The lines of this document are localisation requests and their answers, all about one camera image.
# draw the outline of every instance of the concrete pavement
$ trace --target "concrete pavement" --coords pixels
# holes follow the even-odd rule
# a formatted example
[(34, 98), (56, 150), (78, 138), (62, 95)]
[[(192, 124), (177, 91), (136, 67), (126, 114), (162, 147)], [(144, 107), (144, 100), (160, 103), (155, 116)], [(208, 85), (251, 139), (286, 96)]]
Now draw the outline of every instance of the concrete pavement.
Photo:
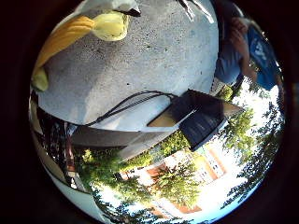
[[(216, 21), (210, 2), (201, 2)], [(82, 124), (139, 91), (209, 92), (218, 54), (217, 23), (209, 23), (194, 5), (196, 17), (190, 22), (177, 1), (137, 3), (142, 15), (131, 18), (122, 41), (105, 42), (88, 34), (47, 62), (50, 87), (38, 94), (41, 108), (59, 119)], [(168, 105), (169, 100), (161, 96), (94, 127), (159, 131), (146, 124)]]

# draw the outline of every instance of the building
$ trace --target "building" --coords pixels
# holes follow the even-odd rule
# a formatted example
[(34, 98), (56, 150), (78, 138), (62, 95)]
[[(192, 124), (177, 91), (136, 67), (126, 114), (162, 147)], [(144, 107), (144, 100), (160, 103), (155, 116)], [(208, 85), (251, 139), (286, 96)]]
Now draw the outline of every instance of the building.
[[(161, 170), (175, 169), (180, 163), (194, 160), (194, 153), (196, 153), (194, 163), (197, 171), (194, 178), (196, 178), (198, 182), (206, 185), (223, 176), (226, 173), (226, 169), (221, 162), (221, 158), (212, 147), (206, 146), (203, 147), (203, 150), (204, 153), (200, 154), (198, 152), (188, 152), (188, 150), (183, 149), (150, 166), (135, 168), (128, 172), (121, 172), (120, 175), (123, 179), (137, 177), (138, 182), (141, 185), (149, 187), (150, 191), (150, 186), (154, 184), (155, 181), (154, 177), (158, 175)], [(184, 215), (202, 211), (201, 207), (197, 204), (193, 208), (189, 208), (187, 206), (171, 203), (164, 198), (155, 199), (151, 202), (149, 207), (153, 208), (153, 214), (166, 218), (184, 217)]]

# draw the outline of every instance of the black cable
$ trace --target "black cable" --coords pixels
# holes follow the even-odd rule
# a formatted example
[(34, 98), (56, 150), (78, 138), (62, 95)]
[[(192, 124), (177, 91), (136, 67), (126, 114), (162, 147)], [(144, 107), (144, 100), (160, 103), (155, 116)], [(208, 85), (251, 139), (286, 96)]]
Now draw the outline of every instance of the black cable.
[[(146, 93), (156, 93), (156, 94), (151, 95), (151, 96), (148, 96), (147, 98), (144, 98), (144, 99), (139, 100), (139, 101), (137, 101), (137, 102), (134, 102), (134, 103), (132, 103), (132, 104), (130, 104), (130, 105), (128, 105), (128, 106), (125, 106), (125, 107), (122, 108), (122, 109), (116, 110), (119, 106), (123, 105), (123, 104), (124, 104), (125, 102), (127, 102), (128, 100), (130, 100), (130, 99), (132, 99), (132, 98), (134, 98), (134, 97), (136, 97), (136, 96), (139, 96), (139, 95), (142, 95), (142, 94), (146, 94)], [(87, 123), (87, 124), (83, 124), (83, 125), (78, 125), (78, 126), (90, 127), (90, 126), (94, 125), (95, 123), (99, 123), (99, 122), (101, 122), (103, 119), (106, 119), (106, 118), (108, 118), (108, 117), (111, 117), (111, 116), (113, 116), (113, 115), (116, 115), (116, 114), (118, 114), (118, 113), (120, 113), (120, 112), (122, 112), (122, 111), (124, 111), (124, 110), (126, 110), (126, 109), (128, 109), (128, 108), (130, 108), (130, 107), (133, 107), (133, 106), (135, 106), (135, 105), (138, 105), (138, 104), (141, 104), (141, 103), (143, 103), (143, 102), (146, 102), (146, 101), (148, 101), (149, 99), (152, 99), (152, 98), (155, 98), (155, 97), (158, 97), (158, 96), (162, 96), (162, 95), (167, 96), (167, 97), (170, 99), (170, 101), (172, 101), (174, 98), (177, 97), (177, 96), (176, 96), (175, 94), (173, 94), (173, 93), (165, 93), (165, 92), (162, 92), (162, 91), (140, 91), (140, 92), (137, 92), (137, 93), (135, 93), (135, 94), (133, 94), (133, 95), (131, 95), (131, 96), (125, 98), (125, 99), (122, 100), (120, 103), (118, 103), (117, 105), (115, 105), (112, 109), (108, 110), (108, 111), (106, 112), (105, 115), (103, 115), (103, 116), (97, 118), (95, 121), (90, 122), (90, 123)]]

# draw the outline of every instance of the person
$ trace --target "person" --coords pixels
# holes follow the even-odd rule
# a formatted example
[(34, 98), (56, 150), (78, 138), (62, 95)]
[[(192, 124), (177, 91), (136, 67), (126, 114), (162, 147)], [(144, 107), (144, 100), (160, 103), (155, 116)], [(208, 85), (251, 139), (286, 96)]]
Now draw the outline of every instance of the person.
[[(248, 77), (252, 82), (270, 91), (278, 86), (278, 96), (284, 104), (284, 89), (280, 68), (270, 43), (264, 38), (255, 21), (244, 16), (231, 1), (211, 0), (218, 16), (221, 32), (220, 52), (214, 76), (232, 86), (239, 77)], [(254, 61), (259, 70), (250, 66)]]

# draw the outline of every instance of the blue shirt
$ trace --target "blue shirt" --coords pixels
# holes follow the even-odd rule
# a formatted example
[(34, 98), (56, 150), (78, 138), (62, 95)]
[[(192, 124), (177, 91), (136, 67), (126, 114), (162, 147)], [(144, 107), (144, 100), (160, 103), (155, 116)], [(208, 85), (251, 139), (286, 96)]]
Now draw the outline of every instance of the blue shirt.
[(248, 39), (250, 57), (260, 68), (256, 82), (270, 91), (277, 85), (276, 76), (280, 74), (277, 57), (270, 43), (253, 27), (249, 28)]

